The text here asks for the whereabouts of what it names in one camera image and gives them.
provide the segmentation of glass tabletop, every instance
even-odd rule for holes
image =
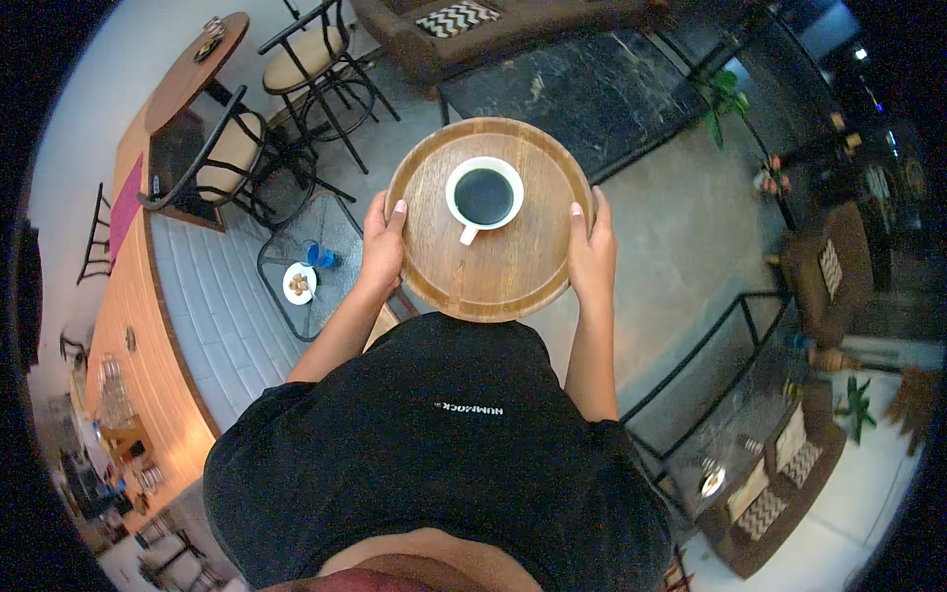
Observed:
[[[787,383],[801,385],[808,368],[807,353],[794,346],[800,333],[799,314],[791,303],[777,320],[753,363],[727,391],[700,427],[667,460],[674,489],[692,517],[700,515],[762,458],[743,446],[746,439],[766,442],[795,403],[785,395]],[[724,485],[703,497],[705,459],[726,469]]]
[[[335,256],[330,267],[315,267],[313,299],[293,304],[283,294],[283,276],[294,263],[307,264],[313,242]],[[317,192],[273,233],[260,249],[257,270],[293,334],[313,341],[342,299],[355,285],[362,267],[362,230],[334,193]]]

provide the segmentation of brown sofa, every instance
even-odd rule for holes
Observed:
[[[832,302],[819,267],[819,255],[828,239],[842,267],[842,283]],[[848,202],[830,210],[818,223],[788,238],[779,260],[789,287],[795,291],[803,332],[821,349],[837,348],[853,314],[867,306],[874,290],[858,206]]]
[[[570,30],[655,27],[671,0],[477,0],[501,17],[456,37],[439,39],[415,24],[458,0],[351,0],[359,22],[419,86],[430,86]]]

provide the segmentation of small plate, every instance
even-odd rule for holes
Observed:
[[[301,275],[306,279],[306,282],[309,283],[309,290],[304,290],[303,293],[298,296],[296,292],[290,290],[290,282],[293,281],[293,276],[296,274]],[[313,299],[313,291],[318,283],[319,280],[315,276],[315,270],[313,270],[312,267],[303,265],[302,263],[293,263],[286,270],[286,273],[283,274],[283,294],[286,296],[286,299],[293,304],[306,304]]]

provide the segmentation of bar stool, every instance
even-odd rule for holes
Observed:
[[[84,279],[91,278],[92,276],[111,276],[112,275],[112,262],[108,259],[109,255],[109,240],[106,238],[104,241],[96,238],[96,230],[101,226],[106,228],[106,231],[109,227],[109,223],[102,220],[99,216],[102,204],[105,204],[109,210],[112,209],[112,204],[109,204],[109,201],[105,199],[102,195],[102,184],[98,184],[98,197],[96,198],[96,211],[92,214],[92,227],[89,229],[89,241],[85,244],[85,256],[82,258],[82,269],[79,271],[79,278],[76,279],[76,285],[78,286]],[[97,244],[102,247],[102,257],[105,259],[89,259],[92,255],[92,245]],[[89,272],[89,264],[97,265],[98,270],[94,272]]]
[[[258,185],[268,178],[271,170],[280,166],[293,170],[300,188],[312,182],[330,191],[340,191],[314,174],[307,178],[302,170],[295,168],[294,151],[284,145],[278,134],[271,133],[260,114],[241,107],[244,93],[246,86],[241,85],[188,171],[170,191],[147,196],[138,194],[138,201],[145,209],[158,210],[177,200],[195,198],[215,207],[233,202],[261,226],[273,230],[278,226],[274,219],[276,212],[259,199],[257,192]],[[263,156],[268,160],[265,166],[261,162]],[[345,192],[339,195],[355,202],[355,198]]]
[[[330,24],[329,19],[329,11],[332,7],[335,7],[334,26]],[[307,30],[306,25],[316,18],[320,19],[321,27]],[[290,40],[289,37],[294,33],[297,34]],[[368,174],[368,168],[355,151],[348,135],[369,117],[378,122],[378,118],[372,113],[375,99],[381,100],[396,121],[402,119],[395,113],[391,103],[368,78],[358,62],[348,54],[348,42],[348,30],[342,21],[342,0],[326,0],[318,8],[299,18],[295,23],[260,47],[259,54],[264,55],[277,45],[282,45],[282,48],[274,54],[263,72],[263,89],[270,95],[282,97],[296,127],[299,129],[300,137],[307,145],[310,145],[314,138],[306,124],[306,115],[318,103],[335,131],[334,135],[320,139],[330,141],[342,138],[362,172]],[[346,63],[358,78],[342,78],[334,69],[338,63]],[[352,91],[352,84],[362,85],[368,90],[370,95],[368,105]],[[309,90],[302,108],[297,111],[290,101],[290,95],[304,88]],[[346,98],[346,95],[348,95],[365,109],[365,113],[354,124],[348,126],[347,129],[343,129],[335,113],[332,112],[325,100],[325,95],[329,91],[334,92],[347,109],[351,109],[352,105]],[[315,157],[312,146],[310,146],[310,151]]]

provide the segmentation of black marble table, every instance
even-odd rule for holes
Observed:
[[[661,51],[634,30],[562,36],[438,86],[464,118],[508,117],[549,133],[596,184],[668,141],[705,107]]]

